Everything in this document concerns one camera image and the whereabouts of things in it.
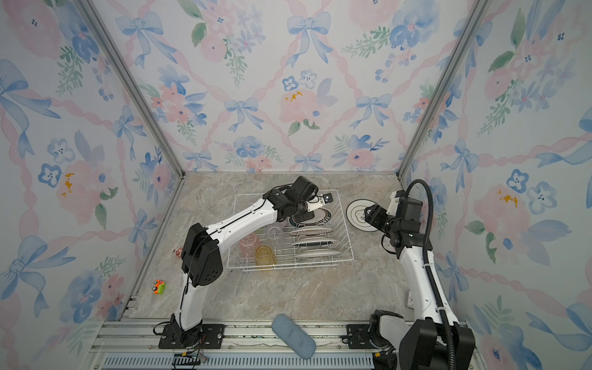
blue sponge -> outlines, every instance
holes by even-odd
[[[283,340],[288,347],[294,350],[296,354],[303,359],[311,358],[314,351],[317,350],[317,344],[314,339],[304,333],[298,325],[296,325],[288,316],[279,314],[274,322],[271,324],[271,330]]]

gray marble surface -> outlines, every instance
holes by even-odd
[[[172,213],[143,281],[131,317],[167,318],[179,305],[184,281],[181,260],[173,250],[183,246],[189,227],[208,225],[232,215],[235,194],[261,194],[293,182],[298,175],[266,173],[192,173]],[[365,198],[387,207],[394,175],[307,173],[319,189],[337,189],[343,209]],[[337,266],[277,271],[230,271],[210,285],[204,318],[272,320],[285,313],[294,320],[367,320],[376,309],[395,311],[407,320],[408,284],[403,267],[380,246],[378,232],[365,233],[348,223],[354,260]],[[222,256],[226,265],[226,256]],[[152,292],[153,281],[166,282],[163,295]]]

black cable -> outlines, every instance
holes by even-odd
[[[156,333],[156,327],[158,325],[162,325],[162,324],[170,324],[170,321],[163,321],[161,323],[156,324],[153,328],[152,328],[152,333],[154,333],[154,335],[162,335],[162,333]]]
[[[427,274],[427,279],[432,286],[432,292],[434,294],[434,298],[436,299],[436,305],[441,307],[439,310],[440,318],[442,319],[442,326],[444,327],[444,342],[446,343],[446,353],[448,354],[448,369],[449,370],[456,370],[456,356],[454,350],[454,339],[452,337],[452,330],[450,329],[450,324],[448,322],[448,316],[446,315],[446,310],[444,310],[444,303],[442,302],[442,297],[440,297],[440,291],[438,290],[438,286],[436,285],[436,280],[434,279],[434,274],[432,269],[429,265],[430,261],[427,256],[427,250],[429,248],[429,239],[430,239],[430,231],[432,229],[432,218],[434,215],[434,200],[432,197],[432,190],[430,186],[422,179],[415,179],[413,180],[409,186],[407,187],[407,192],[405,194],[406,197],[409,197],[409,193],[413,185],[421,184],[424,189],[426,190],[427,195],[427,223],[426,223],[426,231],[423,235],[423,248],[422,248],[422,255],[423,255],[423,263],[425,264],[425,270]]]
[[[380,239],[380,246],[381,246],[381,247],[382,247],[382,249],[384,249],[384,250],[385,250],[387,253],[390,253],[390,254],[392,254],[392,255],[396,255],[396,254],[397,254],[397,252],[393,252],[392,250],[388,250],[388,249],[386,249],[386,248],[384,247],[384,238],[385,238],[386,236],[387,236],[386,234],[383,234],[383,235],[382,235],[382,238]]]

dish rack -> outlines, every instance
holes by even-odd
[[[291,231],[297,230],[299,227],[287,223],[282,228],[284,244],[278,247],[273,247],[271,243],[266,243],[267,227],[262,227],[255,231],[255,235],[259,238],[261,245],[267,245],[274,250],[277,260],[276,265],[256,265],[255,258],[244,257],[238,243],[233,245],[228,253],[227,267],[229,269],[242,269],[244,271],[259,271],[259,270],[279,270],[279,269],[295,269],[303,267],[316,266],[336,266],[340,262],[347,262],[353,260],[352,243],[349,240],[348,228],[346,227],[345,214],[341,205],[341,198],[337,190],[323,190],[319,194],[326,194],[330,192],[333,195],[333,202],[326,204],[323,208],[331,213],[331,218],[323,226],[330,227],[333,231],[329,234],[322,234],[319,236],[327,236],[337,240],[336,243],[331,244],[331,250],[341,252],[340,255],[335,256],[320,256],[320,257],[300,257],[296,255],[311,249],[328,249],[327,245],[322,246],[292,246],[306,236],[291,236]],[[237,194],[234,197],[234,213],[244,210],[248,206],[255,203],[261,194]]]

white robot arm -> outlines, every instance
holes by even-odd
[[[222,274],[221,254],[243,237],[275,221],[287,217],[297,221],[311,219],[315,209],[333,201],[331,194],[317,193],[316,185],[299,176],[293,184],[271,189],[250,207],[223,221],[189,228],[181,253],[186,284],[179,308],[165,327],[165,332],[173,333],[170,342],[190,347],[199,339],[208,287]]]
[[[275,221],[287,217],[297,221],[312,218],[313,210],[333,201],[331,194],[318,196],[317,193],[316,185],[299,176],[293,184],[271,189],[250,207],[221,222],[207,227],[195,224],[189,228],[181,254],[186,285],[179,309],[171,315],[161,339],[161,344],[165,340],[177,347],[159,347],[195,346],[201,336],[202,309],[209,284],[223,270],[221,254],[241,238]],[[378,204],[365,209],[365,221],[389,238],[393,250],[387,251],[401,260],[414,299],[416,319],[409,327],[400,315],[377,310],[371,316],[368,331],[376,347],[392,345],[398,349],[402,369],[417,369],[418,366],[467,369],[475,339],[470,329],[459,325],[439,279],[431,273],[435,269],[429,229],[425,237],[419,233],[421,207],[421,201],[401,191],[391,196],[388,210]],[[438,336],[447,342],[447,347],[436,342]],[[450,345],[452,337],[455,345]]]

